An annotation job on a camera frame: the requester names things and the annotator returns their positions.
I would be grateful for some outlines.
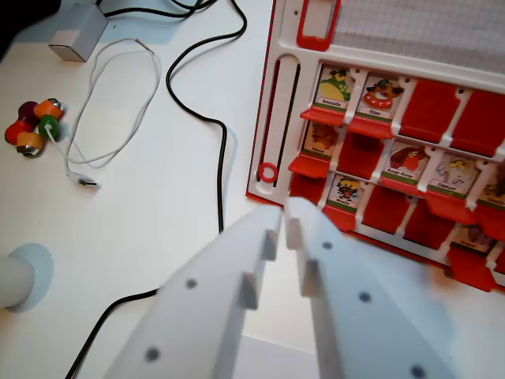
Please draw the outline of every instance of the red flip-up tile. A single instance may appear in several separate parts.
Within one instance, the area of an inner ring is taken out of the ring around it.
[[[337,170],[370,179],[384,148],[381,140],[348,133],[339,157]]]
[[[309,2],[310,0],[304,0],[303,6],[301,7],[300,24],[298,25],[297,34],[297,45],[304,49],[326,51],[330,47],[331,41],[333,40],[335,26],[337,25],[337,18],[339,17],[340,0],[337,0],[335,7],[333,8],[333,14],[331,15],[330,23],[328,25],[327,34],[325,37],[306,36],[304,34],[305,18],[307,17],[307,11],[309,9]]]
[[[400,134],[438,144],[459,105],[451,84],[420,79],[403,115]]]
[[[307,156],[302,153],[294,159],[288,169],[309,178],[326,178],[330,169],[330,161]]]
[[[353,121],[349,124],[349,131],[379,139],[393,137],[390,122],[374,120],[359,115],[354,116]]]
[[[408,208],[404,193],[375,186],[363,215],[363,224],[394,234]]]
[[[477,223],[477,219],[466,207],[466,200],[428,190],[425,194],[429,211],[444,219],[453,220],[463,225],[472,225]]]
[[[327,125],[340,126],[344,122],[345,112],[334,111],[312,105],[307,111],[303,111],[300,117]]]
[[[356,229],[356,213],[335,208],[331,205],[326,205],[323,208],[323,213],[328,216],[331,222],[341,231],[353,231]]]
[[[496,286],[486,258],[470,251],[451,247],[447,254],[454,278],[461,283],[489,292]]]
[[[454,226],[454,221],[433,215],[426,201],[420,199],[406,225],[403,238],[438,250]]]
[[[505,274],[505,250],[503,250],[496,260],[495,271],[500,274]]]
[[[323,194],[324,184],[326,184],[326,178],[314,179],[300,174],[293,174],[290,196],[303,197],[317,205]]]
[[[505,96],[475,90],[454,129],[452,148],[494,156],[505,138]]]
[[[489,237],[505,241],[505,212],[499,209],[477,204],[473,214],[476,216],[482,230]]]

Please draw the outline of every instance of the white tabletop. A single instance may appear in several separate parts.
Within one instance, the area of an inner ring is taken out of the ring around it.
[[[104,3],[108,10],[132,1]],[[166,6],[154,3],[159,9]],[[257,206],[245,197],[245,188],[271,15],[268,0],[240,5],[249,20],[247,32],[190,62],[173,80],[184,102],[221,118],[237,134],[226,225]],[[0,65],[0,119],[5,128],[25,101],[56,97],[69,104],[62,120],[67,124],[84,101],[91,62],[63,62],[47,47],[58,17],[22,33]],[[160,57],[163,68],[162,84],[130,144],[99,170],[73,165],[101,182],[102,189],[71,183],[52,145],[38,159],[24,159],[0,143],[0,254],[37,242],[54,260],[52,284],[35,308],[24,313],[0,310],[2,379],[63,378],[111,302],[158,287],[217,235],[215,176],[221,132],[179,109],[167,93],[164,74],[187,46],[236,30],[241,22],[229,2],[218,2],[183,22],[156,20],[114,19],[101,39],[100,46],[126,36],[140,38]],[[127,51],[140,48],[124,43],[104,53],[104,59]],[[145,53],[123,54],[110,63],[77,134],[86,156],[123,141],[153,81]],[[260,309],[249,312],[244,334],[314,352],[309,302],[298,292],[296,257],[280,246],[278,260],[267,264]],[[370,245],[360,243],[358,249],[398,306],[461,377],[503,377],[502,294],[457,283],[439,269]],[[110,317],[79,378],[104,375],[150,302],[128,304]]]

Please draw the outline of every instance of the red ring marker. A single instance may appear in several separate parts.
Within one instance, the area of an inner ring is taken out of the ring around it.
[[[267,178],[264,175],[265,168],[271,168],[274,171],[274,176],[272,176],[271,178]],[[266,183],[273,183],[273,182],[275,182],[277,180],[277,177],[279,176],[279,170],[277,170],[277,167],[273,163],[263,162],[260,165],[260,167],[258,168],[258,170],[259,170],[259,174],[258,175],[260,176],[260,179],[263,180]]]

